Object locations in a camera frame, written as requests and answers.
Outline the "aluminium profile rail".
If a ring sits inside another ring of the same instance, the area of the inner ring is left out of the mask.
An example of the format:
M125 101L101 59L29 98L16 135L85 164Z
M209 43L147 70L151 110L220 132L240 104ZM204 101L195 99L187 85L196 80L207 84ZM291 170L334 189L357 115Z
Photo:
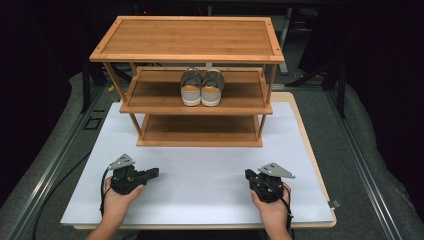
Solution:
M92 151L111 100L105 87L91 90L90 103L74 88L55 128L27 171L0 207L0 240L56 240L85 235L60 220ZM97 130L84 130L89 117Z
M336 118L341 126L341 129L347 139L348 145L354 155L354 165L361 182L365 188L374 212L380 222L380 225L385 233L387 240L403 240L401 233L391 215L385 200L382 197L381 191L378 188L372 173L365 161L365 158L359 148L359 145L353 135L353 132L347 122L344 119L337 107L337 99L333 92L325 92L329 105L331 106Z

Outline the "black square floor frame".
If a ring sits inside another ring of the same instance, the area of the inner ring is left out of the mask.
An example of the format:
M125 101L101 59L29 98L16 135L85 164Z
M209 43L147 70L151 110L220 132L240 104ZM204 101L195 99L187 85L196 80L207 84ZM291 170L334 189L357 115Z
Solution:
M101 118L89 117L84 125L84 130L97 130L100 127L101 122Z

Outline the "person's left hand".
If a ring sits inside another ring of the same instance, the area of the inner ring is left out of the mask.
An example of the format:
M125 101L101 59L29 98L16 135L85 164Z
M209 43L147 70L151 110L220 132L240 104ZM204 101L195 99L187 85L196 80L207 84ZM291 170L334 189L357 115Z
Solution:
M105 197L104 197L104 219L124 219L129 211L132 202L137 199L142 191L144 185L141 184L132 190L129 194L122 195L116 193L111 188L111 178L105 181Z

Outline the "person's right hand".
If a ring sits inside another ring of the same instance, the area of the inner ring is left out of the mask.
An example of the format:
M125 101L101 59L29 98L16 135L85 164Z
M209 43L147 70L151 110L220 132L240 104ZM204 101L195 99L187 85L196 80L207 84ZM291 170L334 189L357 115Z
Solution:
M290 193L290 187L284 183L282 198L273 203L265 203L259 199L254 191L251 191L252 202L257 207L262 224L267 231L287 229Z

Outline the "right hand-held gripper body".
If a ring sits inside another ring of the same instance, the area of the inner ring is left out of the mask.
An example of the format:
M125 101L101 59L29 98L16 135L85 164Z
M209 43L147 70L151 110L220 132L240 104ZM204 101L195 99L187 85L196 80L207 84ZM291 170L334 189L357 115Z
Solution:
M283 195L283 178L294 179L295 175L277 163L269 163L258 168L257 184L255 192L259 199L265 203L272 203L279 200Z

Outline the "white metal stand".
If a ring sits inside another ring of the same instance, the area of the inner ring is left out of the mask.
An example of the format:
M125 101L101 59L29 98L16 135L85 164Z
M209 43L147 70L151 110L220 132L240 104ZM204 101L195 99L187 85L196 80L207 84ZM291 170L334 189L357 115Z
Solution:
M281 34L280 34L280 48L284 50L287 34L289 32L289 27L291 23L292 8L288 8L285 14L281 17ZM279 65L280 73L282 75L287 75L289 73L286 62L283 62Z

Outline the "wooden shoe rack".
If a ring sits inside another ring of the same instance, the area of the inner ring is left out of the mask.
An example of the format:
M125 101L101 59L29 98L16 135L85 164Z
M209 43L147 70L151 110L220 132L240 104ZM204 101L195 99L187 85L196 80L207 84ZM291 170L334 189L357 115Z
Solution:
M116 63L133 77L120 88L140 146L259 147L284 56L268 17L120 16L90 56L115 78ZM224 78L216 106L186 106L185 71Z

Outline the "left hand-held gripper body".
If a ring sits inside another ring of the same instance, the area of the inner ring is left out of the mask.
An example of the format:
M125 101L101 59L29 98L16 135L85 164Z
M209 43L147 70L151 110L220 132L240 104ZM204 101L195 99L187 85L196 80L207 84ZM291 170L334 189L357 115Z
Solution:
M108 167L113 173L111 188L115 192L127 195L137 186L147 183L147 172L137 171L134 164L135 161L129 155L123 154Z

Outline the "grey canvas shoe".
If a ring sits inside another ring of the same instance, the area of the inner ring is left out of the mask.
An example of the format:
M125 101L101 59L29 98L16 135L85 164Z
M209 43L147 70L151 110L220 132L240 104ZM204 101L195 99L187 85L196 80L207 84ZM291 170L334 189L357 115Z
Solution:
M201 85L201 102L204 106L215 107L220 103L225 85L221 71L210 69L205 72Z
M201 103L202 74L196 68L188 68L181 76L180 92L185 106L197 106Z

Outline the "white table sheet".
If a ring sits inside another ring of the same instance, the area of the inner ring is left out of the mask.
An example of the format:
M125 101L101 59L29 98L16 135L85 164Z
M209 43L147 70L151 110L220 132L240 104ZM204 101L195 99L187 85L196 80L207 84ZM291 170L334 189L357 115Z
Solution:
M128 154L139 170L157 167L124 221L128 228L255 228L260 219L251 202L244 172L277 163L293 178L291 210L296 227L332 227L336 217L301 125L288 102L275 102L262 134L261 147L138 147L127 115L113 104L91 156L61 219L77 229L101 218L100 185L107 166Z

